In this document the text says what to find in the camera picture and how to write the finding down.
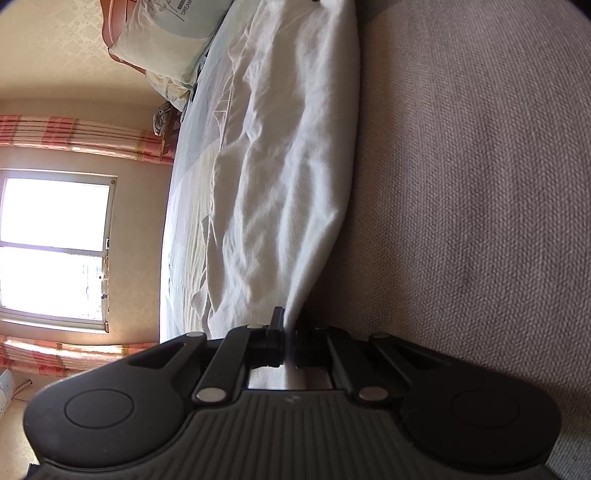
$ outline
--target pillowcase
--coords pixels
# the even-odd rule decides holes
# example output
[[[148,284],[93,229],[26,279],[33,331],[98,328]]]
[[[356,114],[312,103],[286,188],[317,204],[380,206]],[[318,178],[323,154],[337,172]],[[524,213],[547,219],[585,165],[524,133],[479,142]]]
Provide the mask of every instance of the pillowcase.
[[[190,86],[193,71],[233,0],[139,0],[109,52]]]
[[[10,399],[14,395],[14,377],[10,370],[5,370],[0,375],[0,420],[8,409]]]
[[[183,111],[189,101],[191,90],[178,81],[149,70],[146,70],[145,77],[154,90],[172,103],[179,112]]]

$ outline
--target ribbed black surface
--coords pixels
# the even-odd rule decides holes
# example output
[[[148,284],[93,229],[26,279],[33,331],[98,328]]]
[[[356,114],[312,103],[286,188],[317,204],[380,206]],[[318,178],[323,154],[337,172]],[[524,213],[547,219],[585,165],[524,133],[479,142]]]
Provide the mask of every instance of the ribbed black surface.
[[[451,470],[414,450],[389,413],[340,391],[244,391],[202,410],[168,448],[116,471],[44,464],[33,480],[550,480],[539,467],[508,475]]]

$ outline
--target wooden headboard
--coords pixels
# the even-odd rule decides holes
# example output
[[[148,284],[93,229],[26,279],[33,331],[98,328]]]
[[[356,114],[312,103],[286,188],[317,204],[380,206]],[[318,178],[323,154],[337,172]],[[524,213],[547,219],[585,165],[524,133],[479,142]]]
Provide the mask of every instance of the wooden headboard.
[[[107,48],[110,48],[123,32],[125,23],[134,12],[136,2],[137,0],[100,0],[100,6],[103,9],[103,40]],[[145,73],[144,69],[127,63],[111,53],[109,55],[113,60],[125,63],[138,72]]]

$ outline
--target pink striped curtain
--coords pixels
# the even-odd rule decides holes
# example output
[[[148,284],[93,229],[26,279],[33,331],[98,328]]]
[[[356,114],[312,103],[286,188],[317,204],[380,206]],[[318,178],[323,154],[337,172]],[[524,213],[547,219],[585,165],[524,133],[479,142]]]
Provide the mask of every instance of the pink striped curtain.
[[[170,165],[174,148],[161,155],[162,145],[162,138],[147,130],[62,116],[0,115],[0,146],[94,153]]]
[[[156,343],[135,345],[69,345],[0,336],[0,370],[69,377],[141,352]]]

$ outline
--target white bedsheet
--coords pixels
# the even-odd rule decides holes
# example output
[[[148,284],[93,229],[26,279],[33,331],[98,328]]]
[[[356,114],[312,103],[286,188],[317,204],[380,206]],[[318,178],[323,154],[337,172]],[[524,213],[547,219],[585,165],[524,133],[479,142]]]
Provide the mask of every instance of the white bedsheet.
[[[185,266],[199,277],[189,327],[201,324],[210,338],[267,324],[276,305],[286,307],[286,327],[293,327],[335,242],[349,199],[358,111],[353,0],[262,0],[229,55],[233,75],[216,109],[210,208],[192,228],[203,264]],[[165,267],[163,259],[163,297],[186,304],[187,293],[175,299],[164,291]],[[258,385],[282,387],[286,378],[284,371],[273,381],[261,374]]]
[[[250,24],[261,0],[234,0],[213,40],[199,88],[181,125],[163,237],[160,341],[206,330],[193,297],[203,289],[207,237],[203,221],[211,206],[213,161],[220,132],[214,110],[232,73],[228,48]]]

